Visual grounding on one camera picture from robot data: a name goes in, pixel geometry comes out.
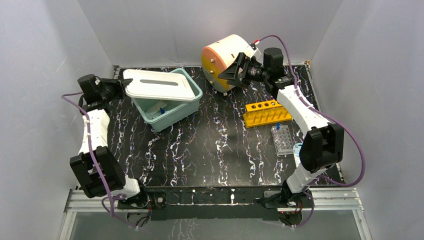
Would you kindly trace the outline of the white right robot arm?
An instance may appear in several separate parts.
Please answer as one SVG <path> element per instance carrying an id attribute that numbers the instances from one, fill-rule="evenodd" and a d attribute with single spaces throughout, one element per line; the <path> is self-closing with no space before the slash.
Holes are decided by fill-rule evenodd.
<path id="1" fill-rule="evenodd" d="M 229 85 L 246 88 L 252 81 L 264 84 L 266 91 L 281 104 L 304 134 L 299 152 L 300 164 L 282 185 L 282 202 L 295 207 L 301 192 L 329 167 L 343 157 L 344 129 L 317 113 L 295 87 L 296 80 L 283 70 L 284 55 L 280 48 L 269 47 L 263 62 L 240 52 L 234 62 L 218 75 Z"/>

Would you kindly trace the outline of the white sachet packet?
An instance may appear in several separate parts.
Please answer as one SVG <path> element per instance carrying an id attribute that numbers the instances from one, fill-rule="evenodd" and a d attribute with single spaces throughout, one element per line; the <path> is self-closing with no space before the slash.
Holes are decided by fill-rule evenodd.
<path id="1" fill-rule="evenodd" d="M 158 101 L 155 103 L 152 107 L 150 107 L 146 112 L 152 116 L 152 118 L 156 118 L 157 116 L 162 115 L 160 113 L 160 108 L 163 108 L 165 110 L 165 107 L 167 104 L 163 101 Z"/>

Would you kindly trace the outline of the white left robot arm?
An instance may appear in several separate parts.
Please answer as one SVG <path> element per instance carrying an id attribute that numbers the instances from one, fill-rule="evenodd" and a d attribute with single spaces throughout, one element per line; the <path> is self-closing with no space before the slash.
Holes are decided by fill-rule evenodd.
<path id="1" fill-rule="evenodd" d="M 70 158 L 70 167 L 88 198 L 120 196 L 137 208 L 149 203 L 149 194 L 138 180 L 123 173 L 118 160 L 108 147 L 110 102 L 126 96 L 126 86 L 132 79 L 100 78 L 88 74 L 77 80 L 81 91 L 78 108 L 84 121 L 82 145 Z"/>

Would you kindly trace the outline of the white bin lid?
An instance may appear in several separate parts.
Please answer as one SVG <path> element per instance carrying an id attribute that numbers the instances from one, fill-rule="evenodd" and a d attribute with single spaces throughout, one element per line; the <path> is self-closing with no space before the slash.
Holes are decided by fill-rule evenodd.
<path id="1" fill-rule="evenodd" d="M 131 98 L 192 102 L 196 97 L 182 73 L 127 69 L 123 77 L 132 79 L 125 87 Z"/>

